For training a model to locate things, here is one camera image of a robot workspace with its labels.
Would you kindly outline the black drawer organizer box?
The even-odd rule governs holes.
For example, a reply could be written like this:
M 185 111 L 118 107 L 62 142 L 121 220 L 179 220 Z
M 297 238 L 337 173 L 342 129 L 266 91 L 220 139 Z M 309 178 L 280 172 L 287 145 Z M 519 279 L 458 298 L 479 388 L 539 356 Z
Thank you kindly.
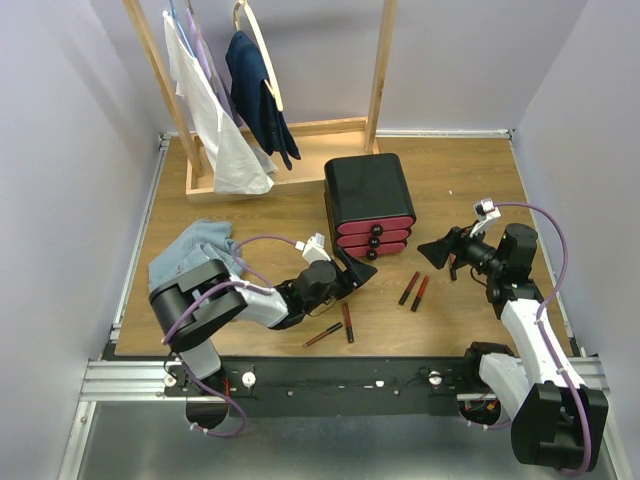
M 324 165 L 324 175 L 335 250 L 373 261 L 407 247 L 416 213 L 397 154 L 334 158 Z

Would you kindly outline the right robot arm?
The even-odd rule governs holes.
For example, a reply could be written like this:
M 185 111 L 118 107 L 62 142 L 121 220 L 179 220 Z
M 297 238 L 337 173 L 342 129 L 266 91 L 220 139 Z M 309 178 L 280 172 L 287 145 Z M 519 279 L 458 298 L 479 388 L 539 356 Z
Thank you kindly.
M 592 471 L 609 410 L 605 394 L 587 386 L 565 355 L 550 326 L 543 297 L 529 275 L 537 232 L 511 223 L 497 247 L 474 227 L 453 227 L 417 250 L 435 268 L 452 259 L 486 278 L 486 297 L 507 329 L 517 352 L 474 343 L 460 379 L 469 390 L 489 387 L 511 421 L 511 445 L 526 465 L 554 468 L 566 475 Z

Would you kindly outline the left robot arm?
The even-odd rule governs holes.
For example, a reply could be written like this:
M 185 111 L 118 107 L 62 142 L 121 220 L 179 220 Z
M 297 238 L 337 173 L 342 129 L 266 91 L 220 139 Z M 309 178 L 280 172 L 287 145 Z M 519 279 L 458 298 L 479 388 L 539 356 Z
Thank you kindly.
M 270 330 L 291 328 L 321 305 L 347 297 L 376 273 L 375 267 L 341 251 L 337 259 L 311 261 L 294 279 L 259 287 L 215 259 L 156 287 L 149 303 L 163 330 L 163 343 L 188 370 L 188 384 L 209 395 L 224 379 L 222 360 L 211 341 L 222 327 L 242 319 Z

